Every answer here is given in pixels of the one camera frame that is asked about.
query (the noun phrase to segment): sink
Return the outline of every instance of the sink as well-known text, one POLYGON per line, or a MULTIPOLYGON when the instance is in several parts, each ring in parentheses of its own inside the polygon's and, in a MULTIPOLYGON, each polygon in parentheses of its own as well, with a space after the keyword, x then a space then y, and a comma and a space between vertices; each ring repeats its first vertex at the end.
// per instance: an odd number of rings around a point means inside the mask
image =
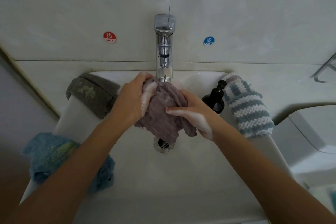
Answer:
MULTIPOLYGON (((139 71, 102 71, 92 74, 120 85, 139 71)), ((172 83, 203 97, 225 73, 174 71, 172 83)), ((221 117, 237 126, 227 104, 221 117)), ((83 142, 101 120, 71 96, 55 134, 83 142)), ((267 158, 290 174, 270 136, 252 143, 267 158)), ((74 223, 242 223, 266 219, 258 201, 216 145, 180 131, 175 146, 160 153, 154 136, 132 126, 110 155, 116 162, 111 188, 87 196, 74 223)), ((22 201, 36 188, 30 182, 22 201)))

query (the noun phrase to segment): soap dispenser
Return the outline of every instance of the soap dispenser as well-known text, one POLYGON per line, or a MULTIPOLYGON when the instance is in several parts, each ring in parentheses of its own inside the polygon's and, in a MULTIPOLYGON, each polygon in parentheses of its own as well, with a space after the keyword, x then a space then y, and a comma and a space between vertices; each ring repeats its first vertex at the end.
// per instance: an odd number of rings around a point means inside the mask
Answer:
POLYGON ((206 103, 207 106, 214 110, 217 114, 221 114, 224 109, 223 89, 225 86, 226 81, 220 80, 218 82, 217 88, 213 88, 210 94, 205 95, 202 98, 202 101, 206 103))

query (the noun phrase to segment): chrome faucet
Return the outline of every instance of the chrome faucet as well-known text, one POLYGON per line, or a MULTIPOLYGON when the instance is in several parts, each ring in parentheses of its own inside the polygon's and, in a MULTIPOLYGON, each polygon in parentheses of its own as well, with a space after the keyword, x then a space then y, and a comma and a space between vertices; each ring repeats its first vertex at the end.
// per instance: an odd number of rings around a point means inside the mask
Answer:
POLYGON ((154 17, 156 32, 156 76, 160 82, 170 82, 173 78, 173 33, 175 17, 169 14, 157 14, 154 17))

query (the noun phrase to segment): forearm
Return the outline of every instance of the forearm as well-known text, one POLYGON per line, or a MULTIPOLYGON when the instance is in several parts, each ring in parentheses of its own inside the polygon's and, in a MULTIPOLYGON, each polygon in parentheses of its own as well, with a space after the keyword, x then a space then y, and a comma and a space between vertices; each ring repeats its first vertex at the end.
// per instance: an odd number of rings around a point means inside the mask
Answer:
POLYGON ((320 202, 230 125, 225 124, 215 135, 214 142, 273 224, 336 223, 336 218, 320 202))
POLYGON ((34 191, 8 223, 71 223, 80 202, 123 129, 99 124, 69 159, 34 191))

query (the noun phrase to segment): red sticker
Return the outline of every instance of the red sticker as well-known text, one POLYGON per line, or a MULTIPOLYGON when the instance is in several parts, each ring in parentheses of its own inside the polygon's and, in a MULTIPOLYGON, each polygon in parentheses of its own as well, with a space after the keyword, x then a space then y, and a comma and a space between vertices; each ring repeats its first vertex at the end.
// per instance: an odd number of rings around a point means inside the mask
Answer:
POLYGON ((116 35, 114 35, 112 32, 105 32, 104 40, 109 44, 114 44, 117 38, 116 38, 116 35))

